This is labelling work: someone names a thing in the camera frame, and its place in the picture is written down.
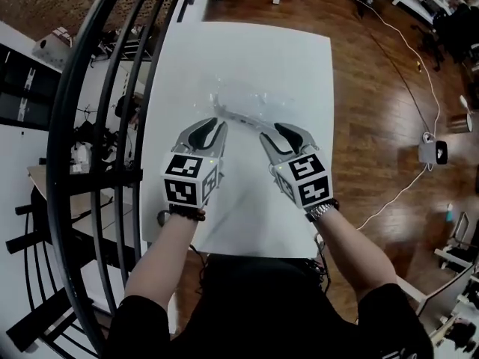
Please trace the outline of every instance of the wooden floor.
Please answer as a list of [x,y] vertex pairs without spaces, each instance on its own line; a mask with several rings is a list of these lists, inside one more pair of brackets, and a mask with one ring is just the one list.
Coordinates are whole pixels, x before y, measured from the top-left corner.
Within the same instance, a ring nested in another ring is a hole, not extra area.
[[[391,0],[376,0],[374,7],[417,49],[421,37],[410,25],[421,23],[393,6]],[[359,227],[422,170],[423,165],[417,161],[417,145],[425,128],[411,94],[388,57],[406,80],[431,131],[436,103],[425,71],[418,70],[418,58],[400,35],[383,25],[372,11],[367,10],[361,20],[351,0],[281,0],[279,5],[273,5],[272,0],[210,0],[207,20],[276,25],[331,39],[335,84],[334,192],[341,212],[353,225]],[[472,223],[478,219],[474,184],[479,136],[478,132],[452,135],[446,128],[448,116],[464,112],[459,96],[465,91],[465,69],[453,64],[446,55],[442,70],[437,73],[433,71],[432,59],[424,53],[421,57],[431,73],[441,105],[437,136],[448,142],[449,163],[424,173],[362,231],[387,253],[401,277],[428,293],[451,276],[438,270],[433,256],[434,248],[444,245],[451,230],[445,222],[448,203],[453,203],[456,211],[468,206]],[[345,319],[354,321],[357,312],[353,292],[331,257],[328,262],[333,282],[328,297]],[[191,255],[186,269],[190,279],[195,280],[191,275],[197,275],[199,267],[198,260]],[[179,296],[180,321],[184,323],[194,307],[195,296],[191,290],[189,294],[182,291]]]

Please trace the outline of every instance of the curved black rail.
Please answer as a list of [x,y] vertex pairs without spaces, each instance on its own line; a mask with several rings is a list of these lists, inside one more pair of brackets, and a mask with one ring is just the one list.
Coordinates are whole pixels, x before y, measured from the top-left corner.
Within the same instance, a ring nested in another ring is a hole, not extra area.
[[[148,102],[156,72],[156,65],[159,60],[159,54],[162,50],[162,44],[165,39],[168,25],[173,17],[174,9],[179,0],[173,0],[171,2],[164,23],[160,28],[159,38],[155,45],[150,72],[145,86],[144,99],[138,116],[135,157],[132,168],[127,170],[124,165],[125,143],[128,127],[126,118],[129,104],[132,101],[143,50],[146,46],[147,40],[152,34],[153,25],[164,0],[156,1],[147,24],[144,27],[140,45],[133,62],[123,103],[123,113],[120,120],[115,169],[106,172],[101,170],[100,148],[103,133],[105,131],[112,87],[120,63],[122,48],[126,43],[126,39],[134,24],[135,18],[145,0],[136,0],[123,24],[115,50],[112,53],[98,106],[97,121],[94,128],[94,143],[92,147],[90,172],[88,174],[70,174],[70,147],[73,143],[73,124],[83,79],[90,63],[91,54],[97,46],[97,39],[100,37],[100,32],[102,31],[116,1],[117,0],[96,0],[79,30],[76,42],[72,49],[72,54],[62,73],[55,98],[55,105],[52,111],[52,120],[49,130],[46,167],[49,225],[61,278],[76,317],[82,325],[82,330],[88,336],[88,339],[91,341],[91,344],[97,351],[98,355],[101,355],[105,338],[95,318],[91,302],[87,297],[85,285],[80,272],[80,265],[74,260],[74,254],[69,254],[73,245],[70,195],[85,192],[91,193],[96,259],[100,271],[100,278],[106,294],[106,300],[110,311],[114,314],[116,311],[116,303],[113,297],[112,285],[109,280],[106,260],[104,257],[103,226],[100,212],[100,189],[107,187],[115,189],[115,222],[117,226],[118,260],[123,284],[125,284],[128,278],[128,271],[125,261],[123,231],[123,187],[125,185],[132,185],[133,188],[133,238],[135,261],[138,262],[141,256],[139,184],[141,181],[141,151],[144,137],[144,125],[146,122]],[[189,4],[192,4],[194,0],[186,1]]]

